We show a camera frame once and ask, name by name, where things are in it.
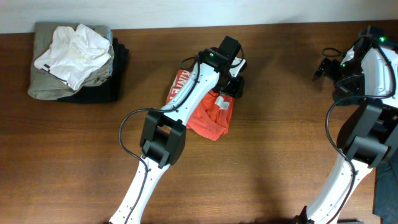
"crumpled white cloth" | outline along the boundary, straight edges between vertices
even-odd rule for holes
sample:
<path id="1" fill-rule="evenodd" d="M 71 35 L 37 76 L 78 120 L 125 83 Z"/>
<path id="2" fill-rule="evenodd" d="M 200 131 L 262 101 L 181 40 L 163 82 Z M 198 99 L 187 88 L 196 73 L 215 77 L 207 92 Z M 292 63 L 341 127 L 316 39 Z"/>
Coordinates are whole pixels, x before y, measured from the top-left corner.
<path id="1" fill-rule="evenodd" d="M 34 65 L 77 90 L 91 72 L 111 58 L 109 46 L 109 40 L 83 24 L 76 31 L 60 26 L 53 33 L 50 48 Z"/>

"red cloth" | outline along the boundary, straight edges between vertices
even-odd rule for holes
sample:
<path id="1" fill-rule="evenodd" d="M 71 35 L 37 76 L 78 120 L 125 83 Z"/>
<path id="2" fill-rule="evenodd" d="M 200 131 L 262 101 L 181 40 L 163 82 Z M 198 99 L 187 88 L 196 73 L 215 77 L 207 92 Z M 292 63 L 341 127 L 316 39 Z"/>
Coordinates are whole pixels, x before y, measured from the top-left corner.
<path id="1" fill-rule="evenodd" d="M 187 82 L 190 75 L 191 73 L 188 71 L 178 71 L 166 103 L 175 97 Z M 188 120 L 187 128 L 192 128 L 197 134 L 213 141 L 217 140 L 222 134 L 227 134 L 229 121 L 231 121 L 232 117 L 234 98 L 224 94 L 220 96 L 223 98 L 223 106 L 220 104 L 220 99 L 218 104 L 216 104 L 216 100 L 219 97 L 217 93 L 213 91 L 207 93 L 192 113 Z"/>

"wooden table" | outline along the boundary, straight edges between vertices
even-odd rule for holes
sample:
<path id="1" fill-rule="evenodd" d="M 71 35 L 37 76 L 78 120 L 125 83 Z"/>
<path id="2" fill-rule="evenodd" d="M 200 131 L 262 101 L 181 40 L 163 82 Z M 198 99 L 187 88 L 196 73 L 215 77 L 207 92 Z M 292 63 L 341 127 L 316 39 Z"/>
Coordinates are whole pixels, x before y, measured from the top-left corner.
<path id="1" fill-rule="evenodd" d="M 160 108 L 181 59 L 242 43 L 248 67 L 229 134 L 207 140 L 192 130 L 180 160 L 166 172 L 144 223 L 248 223 L 298 215 L 319 193 L 336 159 L 325 136 L 330 80 L 312 81 L 324 47 L 346 50 L 369 24 L 398 31 L 396 21 L 115 30 L 130 49 L 121 99 L 77 105 L 27 94 L 33 34 L 0 35 L 0 222 L 102 223 L 121 203 L 137 161 L 118 144 L 130 111 Z M 331 118 L 335 137 L 355 107 Z M 145 114 L 124 130 L 139 153 Z M 375 174 L 340 218 L 379 223 L 372 214 Z"/>

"white background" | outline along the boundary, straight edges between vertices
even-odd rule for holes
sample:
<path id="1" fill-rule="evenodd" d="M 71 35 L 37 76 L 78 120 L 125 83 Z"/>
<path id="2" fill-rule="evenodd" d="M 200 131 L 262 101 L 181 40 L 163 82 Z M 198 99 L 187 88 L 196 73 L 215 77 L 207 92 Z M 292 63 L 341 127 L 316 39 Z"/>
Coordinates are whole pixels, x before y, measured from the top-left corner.
<path id="1" fill-rule="evenodd" d="M 112 29 L 398 19 L 397 0 L 0 0 L 0 33 L 38 21 Z"/>

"gray cloth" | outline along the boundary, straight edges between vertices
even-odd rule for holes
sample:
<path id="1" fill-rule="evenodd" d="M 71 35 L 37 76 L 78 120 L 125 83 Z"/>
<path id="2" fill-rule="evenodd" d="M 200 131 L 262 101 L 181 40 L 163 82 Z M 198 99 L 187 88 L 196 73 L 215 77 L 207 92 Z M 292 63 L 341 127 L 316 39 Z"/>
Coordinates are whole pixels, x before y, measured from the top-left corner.
<path id="1" fill-rule="evenodd" d="M 30 87 L 28 94 L 40 100 L 56 100 L 65 96 L 72 96 L 77 93 L 83 86 L 99 86 L 105 82 L 112 74 L 112 63 L 114 58 L 113 47 L 109 47 L 108 53 L 111 58 L 97 71 L 92 72 L 81 87 L 73 91 L 60 80 L 51 76 L 45 71 L 39 70 L 34 66 L 34 61 L 49 49 L 52 42 L 52 35 L 58 26 L 70 26 L 74 30 L 79 24 L 61 23 L 61 22 L 38 22 L 35 25 L 35 40 L 33 49 L 33 61 L 30 66 Z M 99 35 L 112 40 L 112 32 L 107 26 L 88 26 Z"/>

